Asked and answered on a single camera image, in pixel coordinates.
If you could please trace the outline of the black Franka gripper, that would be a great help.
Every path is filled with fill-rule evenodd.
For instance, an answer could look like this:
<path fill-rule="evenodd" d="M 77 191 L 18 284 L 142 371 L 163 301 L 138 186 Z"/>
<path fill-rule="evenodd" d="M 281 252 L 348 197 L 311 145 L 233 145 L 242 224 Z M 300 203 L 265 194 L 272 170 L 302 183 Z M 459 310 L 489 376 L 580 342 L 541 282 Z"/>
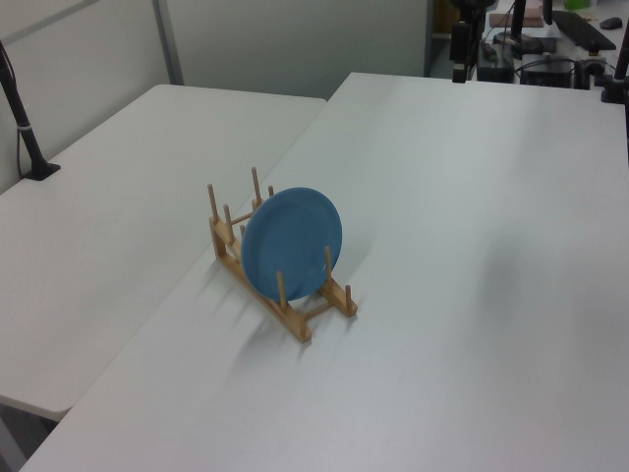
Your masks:
<path fill-rule="evenodd" d="M 453 63 L 453 82 L 465 84 L 472 80 L 477 70 L 477 60 L 471 59 L 482 17 L 482 2 L 478 0 L 452 0 L 450 5 L 459 13 L 453 25 L 450 43 L 450 59 Z"/>

